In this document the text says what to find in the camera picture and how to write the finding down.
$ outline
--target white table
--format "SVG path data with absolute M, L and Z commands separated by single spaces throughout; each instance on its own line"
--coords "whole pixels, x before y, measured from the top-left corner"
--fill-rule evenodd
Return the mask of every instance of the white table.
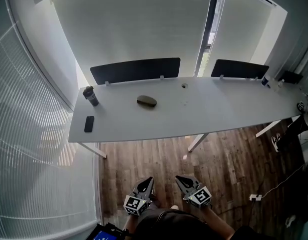
M 93 107 L 80 90 L 70 126 L 69 142 L 83 144 L 105 156 L 95 142 L 120 142 L 200 135 L 265 124 L 299 115 L 301 91 L 284 84 L 279 93 L 260 81 L 178 77 L 94 86 L 100 104 Z M 154 109 L 137 104 L 139 95 L 157 100 Z M 91 133 L 84 132 L 87 116 L 94 116 Z

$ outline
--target white cable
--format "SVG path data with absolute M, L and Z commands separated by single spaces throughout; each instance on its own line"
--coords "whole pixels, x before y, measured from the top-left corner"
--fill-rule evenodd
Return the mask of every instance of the white cable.
M 283 182 L 280 182 L 278 184 L 277 187 L 272 188 L 271 190 L 269 190 L 264 196 L 262 196 L 262 199 L 272 190 L 275 190 L 276 188 L 278 188 L 282 183 L 286 182 L 292 175 L 294 175 L 295 172 L 299 171 L 306 163 L 304 163 L 302 166 L 300 166 L 297 170 L 295 170 L 287 179 L 285 179 Z

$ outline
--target wooden floor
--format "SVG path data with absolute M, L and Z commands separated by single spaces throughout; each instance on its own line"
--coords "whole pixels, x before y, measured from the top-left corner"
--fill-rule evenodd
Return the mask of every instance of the wooden floor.
M 108 157 L 100 159 L 99 167 L 104 222 L 123 227 L 126 194 L 137 180 L 149 176 L 154 177 L 154 193 L 162 207 L 178 205 L 199 215 L 195 208 L 182 201 L 174 180 L 176 175 L 186 174 L 207 186 L 212 194 L 212 209 L 234 229 L 250 224 L 257 232 L 277 239 L 298 239 L 303 227 L 301 221 L 285 227 L 286 218 L 293 214 L 297 201 L 298 174 L 261 202 L 249 201 L 250 194 L 257 193 L 264 175 L 259 189 L 262 195 L 304 163 L 298 139 L 288 152 L 277 154 L 273 149 L 271 134 L 283 133 L 290 122 L 282 121 L 259 138 L 255 134 L 267 125 L 211 133 L 192 153 L 187 148 L 195 136 L 102 143 L 100 149 Z

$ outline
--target person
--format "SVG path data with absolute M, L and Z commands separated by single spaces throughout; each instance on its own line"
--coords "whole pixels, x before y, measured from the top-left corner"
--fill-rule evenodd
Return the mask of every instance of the person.
M 272 240 L 274 238 L 254 232 L 243 226 L 235 231 L 218 217 L 208 206 L 200 209 L 206 223 L 190 213 L 180 211 L 176 205 L 170 209 L 162 209 L 154 201 L 138 217 L 129 215 L 124 226 L 133 236 L 131 240 Z
M 275 151 L 280 152 L 288 146 L 288 144 L 297 135 L 308 131 L 308 105 L 305 108 L 305 114 L 302 114 L 297 120 L 295 120 L 287 129 L 283 136 L 277 133 L 276 136 L 272 136 L 272 143 Z

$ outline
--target screen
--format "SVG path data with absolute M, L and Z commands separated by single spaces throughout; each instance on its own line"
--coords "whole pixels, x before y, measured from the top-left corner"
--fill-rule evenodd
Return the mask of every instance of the screen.
M 117 237 L 110 235 L 104 231 L 100 231 L 94 238 L 94 240 L 116 240 L 116 239 Z

